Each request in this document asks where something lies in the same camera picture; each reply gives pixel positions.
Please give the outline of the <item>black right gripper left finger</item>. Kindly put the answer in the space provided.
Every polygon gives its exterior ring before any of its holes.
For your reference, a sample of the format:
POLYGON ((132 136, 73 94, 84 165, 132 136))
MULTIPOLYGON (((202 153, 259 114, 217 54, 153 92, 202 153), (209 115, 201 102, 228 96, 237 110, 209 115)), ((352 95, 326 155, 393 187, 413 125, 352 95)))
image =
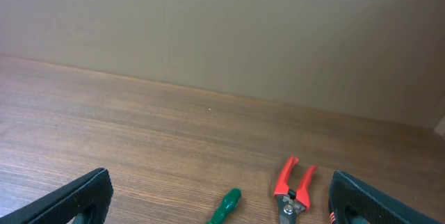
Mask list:
POLYGON ((1 217, 1 224, 103 224, 112 196, 113 187, 108 170, 97 168, 1 217))

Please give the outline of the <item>red handled wire stripper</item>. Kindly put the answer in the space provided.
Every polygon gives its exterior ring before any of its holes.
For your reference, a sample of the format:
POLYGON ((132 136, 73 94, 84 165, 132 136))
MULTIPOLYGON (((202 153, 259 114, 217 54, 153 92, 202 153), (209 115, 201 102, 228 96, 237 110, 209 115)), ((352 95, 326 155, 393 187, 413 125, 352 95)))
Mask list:
POLYGON ((302 176, 299 187, 293 190, 289 186, 289 179, 298 162, 297 157, 290 157, 277 179, 273 195, 277 202, 280 224, 296 224, 298 215, 311 208, 309 187, 318 166, 313 165, 308 168, 302 176))

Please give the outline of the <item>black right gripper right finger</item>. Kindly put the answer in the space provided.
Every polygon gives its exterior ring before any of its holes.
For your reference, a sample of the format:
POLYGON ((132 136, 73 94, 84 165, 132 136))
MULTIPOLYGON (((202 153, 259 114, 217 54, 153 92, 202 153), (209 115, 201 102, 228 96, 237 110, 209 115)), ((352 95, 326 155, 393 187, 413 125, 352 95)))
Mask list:
POLYGON ((438 224, 435 219, 405 205, 344 171, 333 174, 329 190, 330 222, 370 224, 438 224))

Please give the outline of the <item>green handled screwdriver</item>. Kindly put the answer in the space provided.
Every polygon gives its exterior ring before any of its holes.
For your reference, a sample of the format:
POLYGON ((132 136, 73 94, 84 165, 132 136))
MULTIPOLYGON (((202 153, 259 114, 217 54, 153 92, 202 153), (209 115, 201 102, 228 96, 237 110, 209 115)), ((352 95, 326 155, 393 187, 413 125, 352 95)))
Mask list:
POLYGON ((231 189, 222 199, 220 205, 216 208, 213 216, 207 221, 207 224, 223 224, 229 215, 237 208, 241 201, 242 193, 238 188, 231 189))

